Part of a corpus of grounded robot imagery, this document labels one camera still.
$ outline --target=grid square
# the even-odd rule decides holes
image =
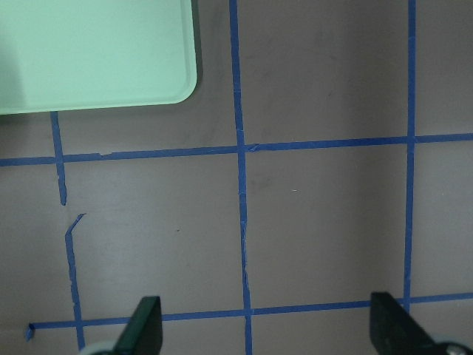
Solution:
[[[405,149],[247,156],[253,307],[402,295]]]
[[[417,133],[473,131],[473,3],[417,1]]]
[[[0,169],[2,327],[71,320],[72,301],[55,166]]]
[[[199,1],[198,6],[203,68],[191,97],[172,105],[61,112],[64,154],[236,143],[228,2]]]
[[[407,1],[239,2],[249,143],[406,134]]]
[[[54,157],[50,114],[0,115],[0,159]]]
[[[29,342],[23,329],[0,329],[2,355],[77,355],[75,329],[41,329]]]
[[[192,319],[163,323],[161,354],[229,354],[245,353],[243,318]],[[86,327],[88,344],[117,339],[124,325]]]
[[[253,319],[253,352],[260,354],[376,354],[367,308],[271,314]]]
[[[473,142],[417,145],[412,295],[473,289]]]
[[[473,348],[473,300],[414,304],[411,314],[435,341]]]
[[[84,319],[241,309],[236,155],[66,164]]]

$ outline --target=tray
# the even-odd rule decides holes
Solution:
[[[173,104],[196,80],[191,0],[0,0],[0,114]]]

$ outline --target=metal screw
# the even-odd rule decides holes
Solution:
[[[458,345],[449,345],[446,349],[448,355],[466,355],[466,350]]]

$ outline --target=blue grid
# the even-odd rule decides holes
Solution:
[[[52,136],[55,148],[54,157],[36,157],[36,158],[8,158],[0,159],[0,166],[27,166],[27,165],[56,165],[58,173],[58,188],[61,204],[67,203],[66,175],[64,171],[65,163],[72,162],[90,162],[97,160],[123,160],[123,159],[142,159],[142,158],[164,158],[194,155],[218,155],[218,154],[237,154],[238,156],[238,181],[239,181],[239,213],[240,213],[240,237],[241,237],[241,256],[242,256],[242,290],[243,290],[243,309],[230,311],[206,311],[181,314],[164,314],[163,321],[170,320],[196,320],[206,318],[221,317],[244,317],[245,318],[245,350],[247,355],[253,353],[251,318],[263,314],[284,314],[308,311],[326,311],[348,308],[367,308],[370,306],[369,300],[354,302],[322,303],[312,305],[292,305],[270,308],[252,308],[251,293],[248,286],[248,274],[246,272],[246,226],[248,222],[247,203],[246,203],[246,164],[245,155],[260,151],[284,151],[297,149],[327,149],[342,148],[349,146],[380,146],[391,144],[403,144],[407,146],[407,174],[406,174],[406,234],[405,234],[405,254],[404,254],[404,294],[398,301],[404,304],[409,310],[411,304],[425,302],[442,302],[451,300],[470,300],[473,299],[472,293],[462,294],[441,294],[425,297],[411,297],[411,258],[412,258],[412,212],[414,200],[414,164],[415,164],[415,146],[422,143],[441,143],[453,141],[473,141],[473,133],[453,134],[453,135],[415,135],[415,21],[416,21],[416,0],[409,2],[409,38],[408,38],[408,130],[406,136],[385,137],[385,138],[360,138],[360,139],[342,139],[331,141],[302,141],[287,143],[264,143],[264,144],[245,144],[245,134],[243,129],[243,113],[240,85],[240,67],[239,67],[239,36],[238,36],[238,9],[237,0],[229,0],[230,4],[230,31],[231,31],[231,58],[233,70],[234,85],[234,114],[236,127],[236,146],[217,146],[200,147],[190,149],[162,149],[136,152],[114,152],[108,155],[75,154],[64,155],[61,144],[61,132],[59,129],[58,113],[51,112]],[[31,339],[35,329],[54,329],[54,328],[76,328],[78,347],[84,347],[84,327],[91,325],[117,325],[125,324],[129,321],[128,317],[107,318],[107,319],[82,319],[81,304],[77,285],[75,270],[75,257],[72,241],[72,230],[83,217],[80,214],[75,222],[69,227],[65,234],[67,247],[67,260],[69,263],[69,278],[71,280],[71,294],[74,304],[74,320],[64,322],[34,322],[29,324],[27,329],[27,339]]]

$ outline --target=black object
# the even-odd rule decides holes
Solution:
[[[143,297],[112,351],[94,355],[158,355],[163,345],[159,297]]]
[[[387,292],[371,294],[370,338],[380,355],[473,355],[463,345],[434,342]]]

